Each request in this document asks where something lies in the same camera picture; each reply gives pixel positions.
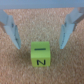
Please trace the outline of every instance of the white bar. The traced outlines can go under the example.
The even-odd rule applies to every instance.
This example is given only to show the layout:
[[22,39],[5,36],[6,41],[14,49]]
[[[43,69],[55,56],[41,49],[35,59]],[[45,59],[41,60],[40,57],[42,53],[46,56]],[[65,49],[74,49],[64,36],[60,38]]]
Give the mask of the white bar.
[[84,0],[0,0],[0,9],[84,7]]

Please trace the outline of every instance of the brown carpet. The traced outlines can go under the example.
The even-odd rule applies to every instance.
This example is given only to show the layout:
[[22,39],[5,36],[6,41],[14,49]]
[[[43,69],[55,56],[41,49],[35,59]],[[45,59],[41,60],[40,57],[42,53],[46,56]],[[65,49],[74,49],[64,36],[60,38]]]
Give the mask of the brown carpet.
[[[84,20],[59,49],[61,25],[73,8],[4,10],[18,25],[18,50],[0,28],[0,84],[84,84]],[[51,66],[33,68],[32,41],[49,41]]]

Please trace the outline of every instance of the cube top face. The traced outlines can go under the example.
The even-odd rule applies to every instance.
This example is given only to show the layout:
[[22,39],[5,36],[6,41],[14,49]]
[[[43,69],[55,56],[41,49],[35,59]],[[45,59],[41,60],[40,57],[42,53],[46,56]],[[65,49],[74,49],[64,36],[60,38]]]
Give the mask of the cube top face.
[[49,42],[32,42],[31,58],[50,58]]

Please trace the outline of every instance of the block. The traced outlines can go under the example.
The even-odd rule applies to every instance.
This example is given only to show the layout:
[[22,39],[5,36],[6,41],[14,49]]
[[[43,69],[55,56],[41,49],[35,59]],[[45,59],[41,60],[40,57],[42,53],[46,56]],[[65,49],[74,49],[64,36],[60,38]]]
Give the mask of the block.
[[49,42],[31,43],[31,62],[33,67],[50,66],[51,54]]

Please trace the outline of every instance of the green block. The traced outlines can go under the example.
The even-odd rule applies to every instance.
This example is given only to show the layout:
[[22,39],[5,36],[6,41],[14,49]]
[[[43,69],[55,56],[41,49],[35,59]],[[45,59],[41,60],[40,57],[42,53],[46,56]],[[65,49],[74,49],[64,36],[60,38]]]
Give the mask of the green block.
[[31,43],[31,61],[33,67],[50,66],[51,54],[49,42]]

